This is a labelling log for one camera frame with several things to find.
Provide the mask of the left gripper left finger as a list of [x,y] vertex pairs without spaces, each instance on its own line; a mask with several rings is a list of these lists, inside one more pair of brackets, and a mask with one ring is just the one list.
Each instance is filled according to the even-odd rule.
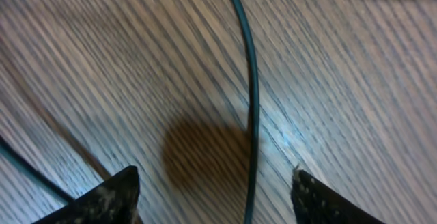
[[35,224],[132,224],[137,221],[139,173],[128,166]]

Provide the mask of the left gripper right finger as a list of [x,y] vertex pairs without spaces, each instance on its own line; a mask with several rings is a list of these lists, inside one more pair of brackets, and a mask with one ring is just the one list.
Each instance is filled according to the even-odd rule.
[[298,167],[293,169],[291,200],[297,224],[383,224]]

